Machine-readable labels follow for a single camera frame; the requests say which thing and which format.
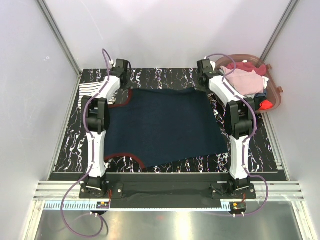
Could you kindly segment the black white striped tank top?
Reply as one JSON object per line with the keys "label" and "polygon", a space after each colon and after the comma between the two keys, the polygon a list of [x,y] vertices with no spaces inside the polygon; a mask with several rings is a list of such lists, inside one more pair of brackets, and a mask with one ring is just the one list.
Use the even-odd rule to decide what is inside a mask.
{"label": "black white striped tank top", "polygon": [[[94,82],[94,83],[82,83],[79,85],[79,98],[78,98],[78,108],[81,110],[82,108],[82,98],[84,96],[93,97],[98,90],[104,85],[104,82]],[[112,94],[107,93],[108,86],[106,86],[102,93],[100,93],[97,97],[104,98],[108,100],[109,105],[113,105],[116,102],[115,91]]]}

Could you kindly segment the navy tank top red trim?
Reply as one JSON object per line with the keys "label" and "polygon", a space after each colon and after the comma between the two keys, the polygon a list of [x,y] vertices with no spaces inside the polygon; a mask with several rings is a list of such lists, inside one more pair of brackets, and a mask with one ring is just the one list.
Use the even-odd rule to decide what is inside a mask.
{"label": "navy tank top red trim", "polygon": [[105,160],[131,157],[144,169],[228,152],[207,94],[194,88],[130,89],[109,114]]}

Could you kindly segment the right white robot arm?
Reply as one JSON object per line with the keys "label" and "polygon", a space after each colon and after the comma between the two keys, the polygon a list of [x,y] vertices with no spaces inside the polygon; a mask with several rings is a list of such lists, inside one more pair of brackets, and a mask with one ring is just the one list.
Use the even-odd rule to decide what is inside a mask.
{"label": "right white robot arm", "polygon": [[240,181],[249,177],[248,155],[251,138],[257,130],[255,102],[236,91],[226,75],[214,70],[209,58],[197,61],[198,83],[213,92],[225,106],[224,129],[231,144],[229,174]]}

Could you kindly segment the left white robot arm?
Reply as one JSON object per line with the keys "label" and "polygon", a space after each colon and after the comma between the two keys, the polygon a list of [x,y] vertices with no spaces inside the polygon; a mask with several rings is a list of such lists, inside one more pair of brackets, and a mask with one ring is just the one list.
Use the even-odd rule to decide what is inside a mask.
{"label": "left white robot arm", "polygon": [[117,59],[102,82],[79,86],[79,102],[83,126],[88,142],[88,170],[90,178],[102,178],[105,173],[104,141],[110,125],[108,102],[121,88],[126,87],[132,69],[128,60]]}

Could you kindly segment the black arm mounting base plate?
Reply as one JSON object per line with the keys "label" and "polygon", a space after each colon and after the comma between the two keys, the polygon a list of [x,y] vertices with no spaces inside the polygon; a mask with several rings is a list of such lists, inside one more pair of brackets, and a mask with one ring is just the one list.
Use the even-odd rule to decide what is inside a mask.
{"label": "black arm mounting base plate", "polygon": [[256,198],[248,177],[232,180],[227,173],[107,173],[75,183],[78,177],[55,173],[47,198],[110,200],[112,209],[124,210],[212,210]]}

